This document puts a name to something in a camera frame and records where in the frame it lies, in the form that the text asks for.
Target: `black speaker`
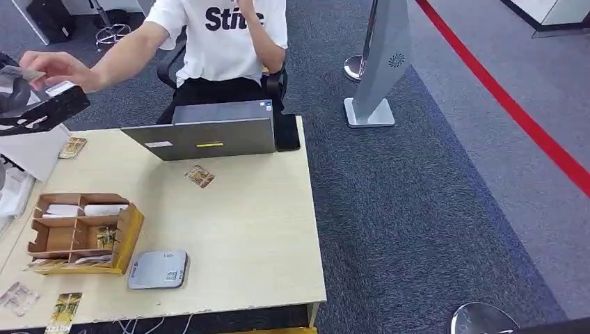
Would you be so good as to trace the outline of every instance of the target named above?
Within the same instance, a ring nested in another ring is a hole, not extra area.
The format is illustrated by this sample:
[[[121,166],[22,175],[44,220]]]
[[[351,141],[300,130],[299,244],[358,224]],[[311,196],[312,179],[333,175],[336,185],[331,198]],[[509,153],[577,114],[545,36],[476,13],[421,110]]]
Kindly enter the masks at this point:
[[[72,39],[76,22],[61,0],[33,0],[26,7],[26,11],[50,43],[67,42]]]

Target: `chair base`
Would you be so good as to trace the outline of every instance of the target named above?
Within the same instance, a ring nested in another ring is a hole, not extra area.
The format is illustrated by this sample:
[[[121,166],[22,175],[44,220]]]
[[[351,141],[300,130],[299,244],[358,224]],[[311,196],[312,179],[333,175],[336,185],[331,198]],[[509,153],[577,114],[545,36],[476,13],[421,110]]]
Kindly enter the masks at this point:
[[[131,33],[131,27],[126,24],[113,24],[105,26],[96,33],[96,47],[101,51],[100,45],[111,45],[121,40],[121,38]]]

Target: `desk leg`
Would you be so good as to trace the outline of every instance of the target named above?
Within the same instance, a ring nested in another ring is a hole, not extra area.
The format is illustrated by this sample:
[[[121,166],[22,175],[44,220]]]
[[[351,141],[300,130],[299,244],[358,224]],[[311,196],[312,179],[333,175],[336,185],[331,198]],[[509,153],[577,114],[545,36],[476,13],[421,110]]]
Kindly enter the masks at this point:
[[[319,303],[308,304],[308,319],[310,321],[310,328],[312,328],[315,324],[315,317],[317,316],[317,309],[318,308],[319,308]]]

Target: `chrome stanchion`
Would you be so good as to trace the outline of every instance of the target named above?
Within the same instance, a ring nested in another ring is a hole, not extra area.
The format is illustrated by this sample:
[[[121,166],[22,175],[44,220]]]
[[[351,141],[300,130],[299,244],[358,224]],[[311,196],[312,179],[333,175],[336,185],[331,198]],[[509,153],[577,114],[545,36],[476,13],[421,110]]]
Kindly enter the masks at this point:
[[[453,314],[450,334],[509,334],[520,327],[507,313],[486,303],[466,303]]]
[[[373,37],[373,28],[375,26],[375,16],[377,14],[377,1],[373,0],[371,12],[369,14],[369,25],[367,26],[367,37],[365,38],[365,47],[362,49],[362,55],[352,56],[344,62],[344,73],[346,77],[354,82],[359,82],[362,71],[365,69],[365,63],[369,58],[371,49],[371,39]]]

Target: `person's arm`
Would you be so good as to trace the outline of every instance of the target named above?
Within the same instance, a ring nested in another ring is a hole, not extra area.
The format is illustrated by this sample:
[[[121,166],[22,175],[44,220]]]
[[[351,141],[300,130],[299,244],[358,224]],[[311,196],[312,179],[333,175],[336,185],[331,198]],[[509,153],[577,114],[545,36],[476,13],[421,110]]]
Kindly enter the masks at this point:
[[[144,22],[125,36],[92,68],[100,77],[99,89],[135,77],[167,38],[167,30],[154,22]]]
[[[246,19],[256,55],[270,73],[277,73],[285,62],[285,49],[275,44],[256,15],[253,0],[238,0],[241,14]]]
[[[165,28],[153,22],[145,22],[115,44],[92,69],[65,52],[27,51],[20,65],[46,73],[33,83],[37,88],[41,86],[41,81],[53,86],[68,80],[90,93],[138,74],[166,38],[168,32]]]

